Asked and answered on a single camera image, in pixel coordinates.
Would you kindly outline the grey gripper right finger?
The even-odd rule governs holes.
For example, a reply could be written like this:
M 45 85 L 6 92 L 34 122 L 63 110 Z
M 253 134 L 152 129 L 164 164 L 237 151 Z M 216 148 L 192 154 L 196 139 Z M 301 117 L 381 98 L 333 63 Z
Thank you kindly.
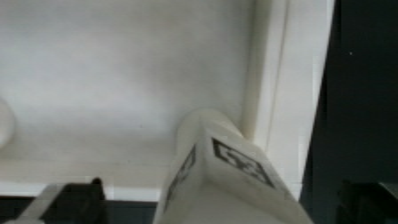
M 336 224 L 398 224 L 398 183 L 345 181 Z

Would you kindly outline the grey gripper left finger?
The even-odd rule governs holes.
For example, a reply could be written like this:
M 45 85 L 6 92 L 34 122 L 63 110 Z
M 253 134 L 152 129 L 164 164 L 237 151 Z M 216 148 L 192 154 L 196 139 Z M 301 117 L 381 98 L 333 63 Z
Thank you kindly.
M 104 182 L 57 183 L 47 186 L 15 224 L 109 224 Z

